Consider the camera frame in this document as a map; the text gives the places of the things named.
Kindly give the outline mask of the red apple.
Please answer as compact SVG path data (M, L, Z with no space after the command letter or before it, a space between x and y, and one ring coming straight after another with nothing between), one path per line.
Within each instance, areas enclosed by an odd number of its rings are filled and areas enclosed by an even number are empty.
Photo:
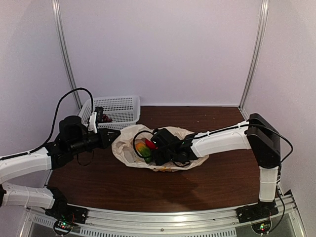
M150 141L148 139L145 140L145 144L151 150L155 150L156 149L156 145L152 141Z

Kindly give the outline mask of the dark red grape bunch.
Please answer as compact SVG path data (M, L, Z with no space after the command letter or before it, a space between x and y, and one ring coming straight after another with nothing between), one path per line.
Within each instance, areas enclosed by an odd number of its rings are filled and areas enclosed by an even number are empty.
M102 122L104 123L109 123L112 122L113 120L111 118L109 118L106 114L102 115Z

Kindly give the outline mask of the green yellow mango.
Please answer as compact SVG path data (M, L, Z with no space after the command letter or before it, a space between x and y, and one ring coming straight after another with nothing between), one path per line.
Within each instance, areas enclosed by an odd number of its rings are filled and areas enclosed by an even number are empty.
M137 143L136 151L146 163L150 163L152 161L152 152L145 143Z

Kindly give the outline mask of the banana print plastic bag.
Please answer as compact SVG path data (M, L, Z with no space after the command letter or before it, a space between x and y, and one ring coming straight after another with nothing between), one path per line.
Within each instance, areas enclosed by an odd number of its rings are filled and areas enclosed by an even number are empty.
M136 143L143 142L144 139L150 139L152 137L152 135L149 134L150 132L153 132L152 129L142 124L136 124L123 128L120 131L121 135L112 143L113 155L128 167L146 168L155 172L176 172L179 170L189 170L198 167L209 158L209 155L203 156L197 160L191 161L191 163L186 167L177 167L172 162L168 162L162 166L157 166L154 162L146 163L143 158L137 156L132 143L134 136L136 136L136 134L140 131L144 131L144 133L137 136Z

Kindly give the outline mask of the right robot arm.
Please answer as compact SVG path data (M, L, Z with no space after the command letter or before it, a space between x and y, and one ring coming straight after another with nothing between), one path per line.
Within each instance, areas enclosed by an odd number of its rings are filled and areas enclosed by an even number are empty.
M151 141L156 147L152 152L156 165L172 162L178 167L216 153L252 150L260 169L259 201L253 205L253 214L263 218L275 206L281 166L280 136L259 114L251 114L248 120L230 127L189 134L183 139L166 128L157 129Z

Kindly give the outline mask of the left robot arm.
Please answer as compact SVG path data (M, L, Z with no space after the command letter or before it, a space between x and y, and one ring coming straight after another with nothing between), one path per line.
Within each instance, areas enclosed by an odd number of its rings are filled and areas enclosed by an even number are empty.
M1 206L24 206L51 209L60 219L71 215L67 199L57 188L31 188L8 181L26 174L55 170L71 162L74 157L94 149L106 149L120 136L109 128L88 129L78 116L68 116L59 122L59 134L53 142L40 148L0 158Z

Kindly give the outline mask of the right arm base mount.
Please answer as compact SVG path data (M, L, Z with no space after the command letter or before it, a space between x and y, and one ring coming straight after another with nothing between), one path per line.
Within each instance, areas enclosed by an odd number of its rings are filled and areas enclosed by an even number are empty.
M275 201L258 201L256 204L237 208L236 214L239 223L246 223L269 218L271 215L276 215L278 214L278 208Z

